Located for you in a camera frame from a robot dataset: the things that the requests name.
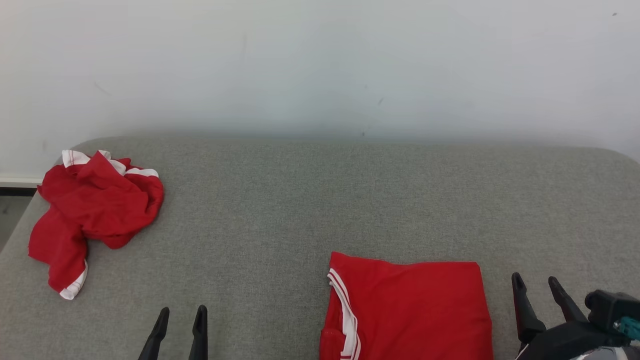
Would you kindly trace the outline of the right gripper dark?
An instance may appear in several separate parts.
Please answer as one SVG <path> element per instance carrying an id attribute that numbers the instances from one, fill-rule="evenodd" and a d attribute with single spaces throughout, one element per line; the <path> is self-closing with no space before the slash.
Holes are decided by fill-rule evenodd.
<path id="1" fill-rule="evenodd" d="M 548 285 L 553 300 L 560 307 L 565 323 L 547 329 L 538 319 L 521 274 L 511 277 L 516 329 L 521 347 L 517 360 L 573 360 L 602 347 L 624 347 L 631 338 L 620 332 L 608 332 L 588 322 L 573 298 L 555 276 Z"/>

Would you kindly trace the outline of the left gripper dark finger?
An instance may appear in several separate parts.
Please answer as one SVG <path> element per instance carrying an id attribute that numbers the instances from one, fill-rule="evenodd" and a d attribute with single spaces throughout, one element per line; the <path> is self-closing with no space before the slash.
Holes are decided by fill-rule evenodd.
<path id="1" fill-rule="evenodd" d="M 160 345 L 164 340 L 169 325 L 170 309 L 163 307 L 157 317 L 157 320 L 147 337 L 147 340 L 142 347 L 142 351 L 138 357 L 138 360 L 157 360 Z"/>
<path id="2" fill-rule="evenodd" d="M 208 360 L 208 309 L 200 305 L 192 326 L 193 341 L 189 360 Z"/>

